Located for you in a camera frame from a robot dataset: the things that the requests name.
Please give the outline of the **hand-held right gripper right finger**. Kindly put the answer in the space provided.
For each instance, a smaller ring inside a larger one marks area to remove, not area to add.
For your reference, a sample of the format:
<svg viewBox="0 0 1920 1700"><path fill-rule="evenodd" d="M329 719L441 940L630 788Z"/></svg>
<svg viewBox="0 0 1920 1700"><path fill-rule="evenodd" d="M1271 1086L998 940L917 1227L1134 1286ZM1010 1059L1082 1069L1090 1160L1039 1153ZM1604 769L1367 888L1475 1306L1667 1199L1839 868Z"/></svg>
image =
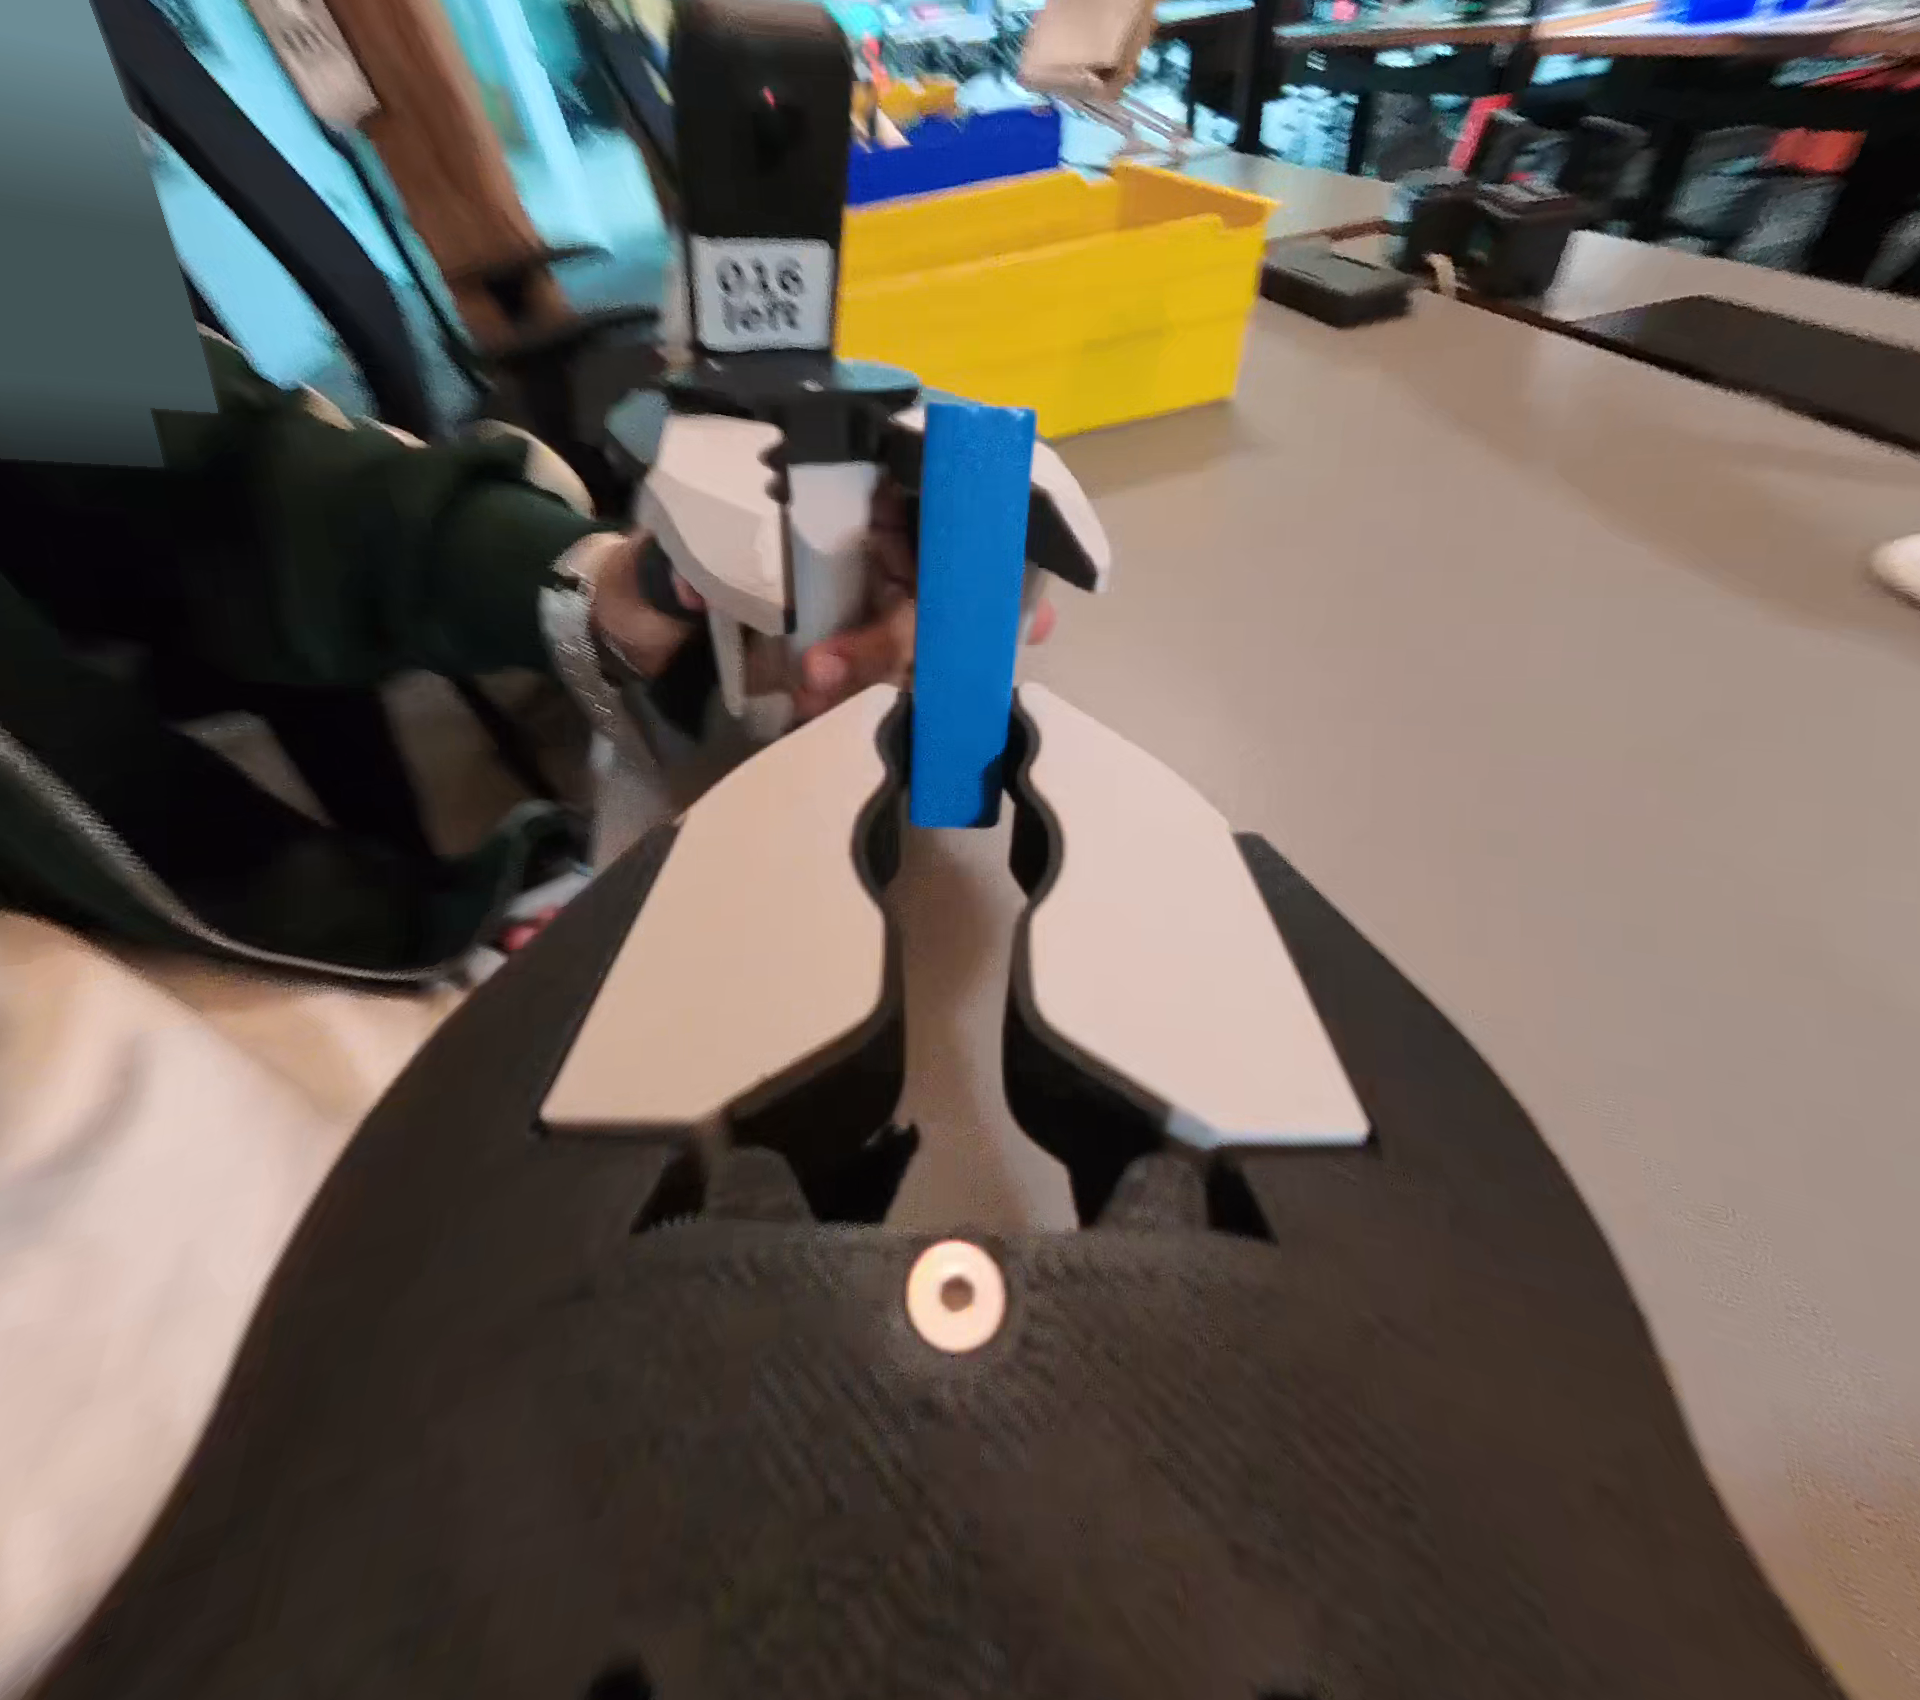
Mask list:
<svg viewBox="0 0 1920 1700"><path fill-rule="evenodd" d="M1330 1029L1205 794L1054 689L1014 691L1020 884L1008 1105L1098 1224L1139 1160L1195 1171L1371 1140Z"/></svg>

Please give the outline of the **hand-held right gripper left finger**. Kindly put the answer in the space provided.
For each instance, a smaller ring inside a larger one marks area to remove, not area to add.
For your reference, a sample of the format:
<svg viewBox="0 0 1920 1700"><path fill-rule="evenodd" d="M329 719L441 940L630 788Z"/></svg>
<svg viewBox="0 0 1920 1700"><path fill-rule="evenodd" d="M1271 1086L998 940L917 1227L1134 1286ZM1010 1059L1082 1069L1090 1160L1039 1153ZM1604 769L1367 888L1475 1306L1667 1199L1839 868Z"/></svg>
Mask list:
<svg viewBox="0 0 1920 1700"><path fill-rule="evenodd" d="M909 1165L901 869L909 696L866 689L693 800L570 1038L540 1125L787 1162L876 1224Z"/></svg>

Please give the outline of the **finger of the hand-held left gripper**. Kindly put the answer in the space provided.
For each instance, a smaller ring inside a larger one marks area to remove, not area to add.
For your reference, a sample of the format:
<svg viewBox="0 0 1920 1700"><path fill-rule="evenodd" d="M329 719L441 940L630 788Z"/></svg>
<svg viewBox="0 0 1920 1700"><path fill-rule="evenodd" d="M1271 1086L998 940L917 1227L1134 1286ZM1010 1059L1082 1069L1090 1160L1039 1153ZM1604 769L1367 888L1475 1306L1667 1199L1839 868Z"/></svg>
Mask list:
<svg viewBox="0 0 1920 1700"><path fill-rule="evenodd" d="M1090 595L1112 586L1112 540L1073 470L1045 440L1031 455L1031 569Z"/></svg>
<svg viewBox="0 0 1920 1700"><path fill-rule="evenodd" d="M763 637L791 630L784 501L772 423L666 418L637 500L639 526L714 610Z"/></svg>

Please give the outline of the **blue rectangular block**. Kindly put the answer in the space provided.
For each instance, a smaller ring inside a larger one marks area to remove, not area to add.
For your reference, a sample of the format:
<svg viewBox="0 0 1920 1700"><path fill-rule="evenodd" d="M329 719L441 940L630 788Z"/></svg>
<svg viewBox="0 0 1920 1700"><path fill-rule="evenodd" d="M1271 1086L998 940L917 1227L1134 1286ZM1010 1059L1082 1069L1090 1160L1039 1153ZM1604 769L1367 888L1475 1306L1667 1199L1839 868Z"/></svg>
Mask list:
<svg viewBox="0 0 1920 1700"><path fill-rule="evenodd" d="M1031 411L938 396L924 411L909 822L1002 811L1027 591Z"/></svg>

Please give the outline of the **yellow plastic bin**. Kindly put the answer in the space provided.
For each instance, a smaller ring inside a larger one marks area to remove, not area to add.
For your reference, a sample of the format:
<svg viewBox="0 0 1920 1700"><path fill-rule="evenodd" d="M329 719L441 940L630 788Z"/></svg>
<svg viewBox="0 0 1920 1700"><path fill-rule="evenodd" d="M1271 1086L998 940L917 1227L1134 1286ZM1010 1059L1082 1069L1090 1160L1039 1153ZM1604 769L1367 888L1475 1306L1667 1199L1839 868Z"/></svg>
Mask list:
<svg viewBox="0 0 1920 1700"><path fill-rule="evenodd" d="M853 207L836 351L1027 408L1049 443L1227 404L1272 212L1139 163Z"/></svg>

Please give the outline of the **person's left forearm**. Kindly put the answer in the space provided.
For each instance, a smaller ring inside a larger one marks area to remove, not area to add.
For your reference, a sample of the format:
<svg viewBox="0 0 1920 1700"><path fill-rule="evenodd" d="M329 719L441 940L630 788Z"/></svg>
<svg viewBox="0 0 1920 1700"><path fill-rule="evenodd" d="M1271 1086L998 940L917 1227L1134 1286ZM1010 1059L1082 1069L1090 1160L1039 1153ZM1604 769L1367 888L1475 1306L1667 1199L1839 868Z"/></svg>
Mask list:
<svg viewBox="0 0 1920 1700"><path fill-rule="evenodd" d="M216 673L349 689L554 670L547 599L603 533L526 478L521 443L410 444L272 386L157 432L178 641Z"/></svg>

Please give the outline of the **grey desk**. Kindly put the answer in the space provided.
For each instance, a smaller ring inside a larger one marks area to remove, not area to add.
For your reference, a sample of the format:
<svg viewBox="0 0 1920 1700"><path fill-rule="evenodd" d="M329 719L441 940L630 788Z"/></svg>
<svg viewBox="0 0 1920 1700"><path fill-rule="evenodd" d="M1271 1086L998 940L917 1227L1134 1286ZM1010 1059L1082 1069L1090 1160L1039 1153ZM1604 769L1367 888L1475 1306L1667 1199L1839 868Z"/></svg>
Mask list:
<svg viewBox="0 0 1920 1700"><path fill-rule="evenodd" d="M1917 463L1423 296L1250 312L1067 440L1105 599L1035 674L1271 840L1475 1044L1762 1565L1917 1696Z"/></svg>

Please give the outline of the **black desk mat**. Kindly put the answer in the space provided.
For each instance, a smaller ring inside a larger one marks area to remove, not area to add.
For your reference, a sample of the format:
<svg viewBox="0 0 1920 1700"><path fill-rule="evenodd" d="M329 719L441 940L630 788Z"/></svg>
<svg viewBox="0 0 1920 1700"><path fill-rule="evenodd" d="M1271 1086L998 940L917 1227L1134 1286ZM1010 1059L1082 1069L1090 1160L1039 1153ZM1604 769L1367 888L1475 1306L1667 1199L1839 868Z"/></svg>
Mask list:
<svg viewBox="0 0 1920 1700"><path fill-rule="evenodd" d="M1625 359L1917 455L1917 349L1714 296L1570 326Z"/></svg>

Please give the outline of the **silver wristwatch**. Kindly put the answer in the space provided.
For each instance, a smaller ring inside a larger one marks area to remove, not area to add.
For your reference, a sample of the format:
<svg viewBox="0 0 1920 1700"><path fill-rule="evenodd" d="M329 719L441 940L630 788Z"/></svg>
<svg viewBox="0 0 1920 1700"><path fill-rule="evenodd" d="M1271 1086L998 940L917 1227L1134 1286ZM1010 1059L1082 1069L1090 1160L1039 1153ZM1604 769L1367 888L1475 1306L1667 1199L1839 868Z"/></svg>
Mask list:
<svg viewBox="0 0 1920 1700"><path fill-rule="evenodd" d="M558 681L592 732L613 741L625 719L625 707L597 644L592 547L592 540L576 544L544 577L539 626Z"/></svg>

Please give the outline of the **black flat box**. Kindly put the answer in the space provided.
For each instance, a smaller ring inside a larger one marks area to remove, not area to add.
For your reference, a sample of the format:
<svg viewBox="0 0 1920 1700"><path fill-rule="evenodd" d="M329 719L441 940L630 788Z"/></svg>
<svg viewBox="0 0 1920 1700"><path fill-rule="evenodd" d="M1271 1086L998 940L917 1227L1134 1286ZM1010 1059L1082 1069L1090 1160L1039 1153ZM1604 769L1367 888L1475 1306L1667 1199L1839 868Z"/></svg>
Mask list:
<svg viewBox="0 0 1920 1700"><path fill-rule="evenodd" d="M1272 245L1261 253L1261 301L1335 331L1404 321L1412 279L1328 245Z"/></svg>

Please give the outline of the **black high-back chair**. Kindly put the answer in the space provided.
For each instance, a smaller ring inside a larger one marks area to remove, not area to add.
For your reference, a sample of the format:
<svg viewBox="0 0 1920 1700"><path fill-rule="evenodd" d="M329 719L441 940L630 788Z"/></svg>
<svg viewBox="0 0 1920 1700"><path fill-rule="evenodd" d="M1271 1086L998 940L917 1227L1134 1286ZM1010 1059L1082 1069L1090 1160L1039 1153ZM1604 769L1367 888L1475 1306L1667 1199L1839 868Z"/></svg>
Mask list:
<svg viewBox="0 0 1920 1700"><path fill-rule="evenodd" d="M141 130L229 209L329 330L374 418L419 440L451 440L486 414L434 396L405 311L353 231L229 97L150 0L87 0Z"/></svg>

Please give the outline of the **black battery charger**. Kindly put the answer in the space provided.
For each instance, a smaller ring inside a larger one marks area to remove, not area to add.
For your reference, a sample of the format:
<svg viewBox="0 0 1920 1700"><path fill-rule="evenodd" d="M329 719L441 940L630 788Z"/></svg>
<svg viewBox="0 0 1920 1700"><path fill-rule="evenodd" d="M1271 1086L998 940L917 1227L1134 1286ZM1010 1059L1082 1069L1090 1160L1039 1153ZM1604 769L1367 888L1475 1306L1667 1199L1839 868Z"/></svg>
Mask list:
<svg viewBox="0 0 1920 1700"><path fill-rule="evenodd" d="M1597 204L1555 183L1479 183L1455 262L1475 300L1538 301L1549 293L1574 234L1597 223Z"/></svg>
<svg viewBox="0 0 1920 1700"><path fill-rule="evenodd" d="M1407 172L1386 216L1386 262L1422 275L1434 259L1459 264L1475 231L1482 183L1455 168Z"/></svg>

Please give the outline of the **person's green jacket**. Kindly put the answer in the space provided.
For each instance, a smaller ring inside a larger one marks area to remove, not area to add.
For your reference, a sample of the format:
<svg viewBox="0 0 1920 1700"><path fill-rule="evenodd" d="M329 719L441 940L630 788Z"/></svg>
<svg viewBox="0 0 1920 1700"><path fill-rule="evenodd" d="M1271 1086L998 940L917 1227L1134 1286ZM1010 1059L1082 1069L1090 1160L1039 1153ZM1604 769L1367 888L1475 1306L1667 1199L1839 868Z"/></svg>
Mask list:
<svg viewBox="0 0 1920 1700"><path fill-rule="evenodd" d="M167 728L2 586L5 913L344 984L427 988L581 855L581 822L547 803L453 859L311 820Z"/></svg>

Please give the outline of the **person's white clothing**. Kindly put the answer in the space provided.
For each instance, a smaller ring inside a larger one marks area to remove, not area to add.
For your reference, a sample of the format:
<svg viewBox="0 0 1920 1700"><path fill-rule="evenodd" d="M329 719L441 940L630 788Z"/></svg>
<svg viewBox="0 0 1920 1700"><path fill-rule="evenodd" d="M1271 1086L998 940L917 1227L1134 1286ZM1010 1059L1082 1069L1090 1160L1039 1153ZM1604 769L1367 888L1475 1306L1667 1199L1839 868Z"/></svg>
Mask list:
<svg viewBox="0 0 1920 1700"><path fill-rule="evenodd" d="M349 1135L466 1001L2 916L2 1696L126 1569Z"/></svg>

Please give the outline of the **wooden post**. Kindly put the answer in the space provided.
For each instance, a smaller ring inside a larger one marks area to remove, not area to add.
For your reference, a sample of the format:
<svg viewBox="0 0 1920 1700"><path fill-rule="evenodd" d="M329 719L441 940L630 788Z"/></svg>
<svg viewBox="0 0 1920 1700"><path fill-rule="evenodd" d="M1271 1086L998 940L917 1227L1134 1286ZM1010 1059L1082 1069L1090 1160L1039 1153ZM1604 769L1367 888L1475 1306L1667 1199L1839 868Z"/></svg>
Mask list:
<svg viewBox="0 0 1920 1700"><path fill-rule="evenodd" d="M374 151L481 344L574 319L441 0L326 0L377 93Z"/></svg>

